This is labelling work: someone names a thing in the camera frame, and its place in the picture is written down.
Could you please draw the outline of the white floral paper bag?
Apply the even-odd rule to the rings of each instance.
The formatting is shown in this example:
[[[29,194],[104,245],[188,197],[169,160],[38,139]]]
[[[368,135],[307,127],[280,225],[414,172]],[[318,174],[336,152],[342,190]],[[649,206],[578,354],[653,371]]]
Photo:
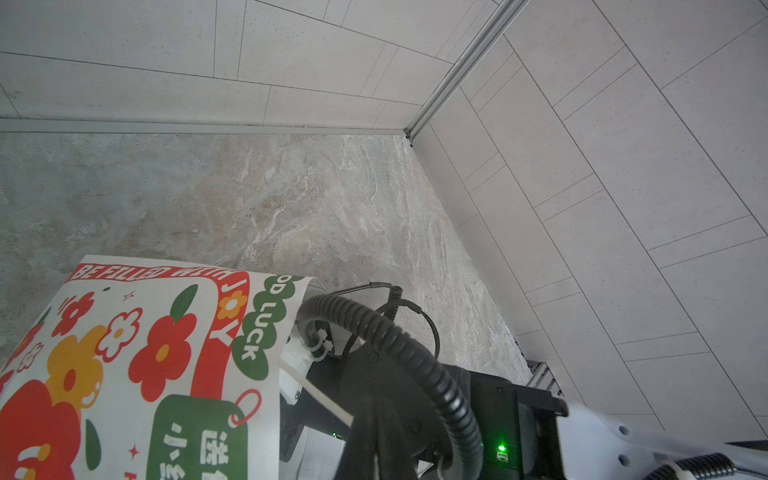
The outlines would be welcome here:
[[[88,255],[1,369],[5,479],[276,479],[313,277]]]

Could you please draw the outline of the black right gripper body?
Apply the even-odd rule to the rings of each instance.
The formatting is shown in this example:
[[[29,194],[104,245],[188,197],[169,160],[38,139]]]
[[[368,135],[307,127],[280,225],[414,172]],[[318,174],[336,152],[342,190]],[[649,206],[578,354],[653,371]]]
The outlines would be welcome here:
[[[561,479],[556,419],[565,402],[546,390],[515,385],[501,377],[449,366],[448,372],[475,413],[488,455],[484,479]],[[350,409],[366,394],[393,401],[405,445],[416,461],[436,463],[450,449],[437,413],[426,395],[391,360],[368,346],[345,356],[329,356],[308,368],[308,379],[341,407]],[[280,409],[280,461],[300,458],[305,433],[345,439],[349,432],[310,394],[298,392]]]

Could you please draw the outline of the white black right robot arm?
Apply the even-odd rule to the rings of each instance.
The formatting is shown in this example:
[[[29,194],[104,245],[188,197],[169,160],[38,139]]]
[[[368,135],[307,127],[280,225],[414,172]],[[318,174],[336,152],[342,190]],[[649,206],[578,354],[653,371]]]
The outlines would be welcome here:
[[[284,479],[445,479],[452,448],[423,390],[378,350],[282,356]],[[529,380],[451,367],[482,436],[484,479],[763,479],[767,444],[688,442],[563,397],[548,367]]]

